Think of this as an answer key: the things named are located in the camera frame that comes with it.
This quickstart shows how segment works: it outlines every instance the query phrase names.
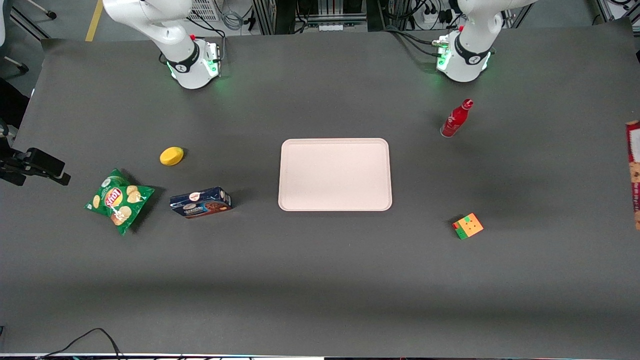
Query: cube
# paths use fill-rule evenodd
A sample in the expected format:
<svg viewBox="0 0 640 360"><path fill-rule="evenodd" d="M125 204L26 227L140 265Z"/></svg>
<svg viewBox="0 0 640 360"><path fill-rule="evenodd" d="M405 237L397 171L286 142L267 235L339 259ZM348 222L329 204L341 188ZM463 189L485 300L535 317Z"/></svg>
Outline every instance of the cube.
<svg viewBox="0 0 640 360"><path fill-rule="evenodd" d="M475 214L471 213L457 222L453 223L453 228L461 240L470 238L484 229Z"/></svg>

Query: red aluminum bottle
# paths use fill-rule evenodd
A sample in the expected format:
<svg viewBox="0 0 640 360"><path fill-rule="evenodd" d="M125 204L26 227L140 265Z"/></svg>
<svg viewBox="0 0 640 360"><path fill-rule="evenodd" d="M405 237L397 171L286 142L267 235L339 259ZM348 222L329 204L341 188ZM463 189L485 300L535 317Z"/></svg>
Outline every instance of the red aluminum bottle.
<svg viewBox="0 0 640 360"><path fill-rule="evenodd" d="M473 107L474 102L471 99L465 100L461 106L455 108L447 121L440 128L440 134L446 138L450 138L456 134L456 131L467 121L469 109Z"/></svg>

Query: plastic tray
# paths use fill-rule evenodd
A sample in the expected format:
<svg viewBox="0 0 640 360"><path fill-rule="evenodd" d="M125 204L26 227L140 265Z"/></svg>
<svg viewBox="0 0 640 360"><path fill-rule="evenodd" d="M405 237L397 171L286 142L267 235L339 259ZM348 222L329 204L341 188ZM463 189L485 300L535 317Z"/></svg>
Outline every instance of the plastic tray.
<svg viewBox="0 0 640 360"><path fill-rule="evenodd" d="M278 205L283 210L385 211L391 203L384 139L289 139L282 144Z"/></svg>

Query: cardboard box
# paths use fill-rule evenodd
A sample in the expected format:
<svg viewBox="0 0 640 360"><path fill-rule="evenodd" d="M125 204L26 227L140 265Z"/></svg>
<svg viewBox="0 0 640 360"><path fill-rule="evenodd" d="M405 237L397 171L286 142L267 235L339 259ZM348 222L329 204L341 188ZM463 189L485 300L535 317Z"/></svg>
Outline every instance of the cardboard box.
<svg viewBox="0 0 640 360"><path fill-rule="evenodd" d="M199 192L172 196L171 209L186 218L202 217L231 210L231 196L219 186Z"/></svg>

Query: green chip bag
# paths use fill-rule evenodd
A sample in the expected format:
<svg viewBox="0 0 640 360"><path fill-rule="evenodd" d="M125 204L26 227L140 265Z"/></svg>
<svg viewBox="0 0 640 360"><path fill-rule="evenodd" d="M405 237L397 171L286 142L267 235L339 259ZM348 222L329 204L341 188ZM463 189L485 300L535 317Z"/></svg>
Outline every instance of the green chip bag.
<svg viewBox="0 0 640 360"><path fill-rule="evenodd" d="M120 234L124 235L153 193L152 188L132 185L115 168L85 208L109 217L118 227Z"/></svg>

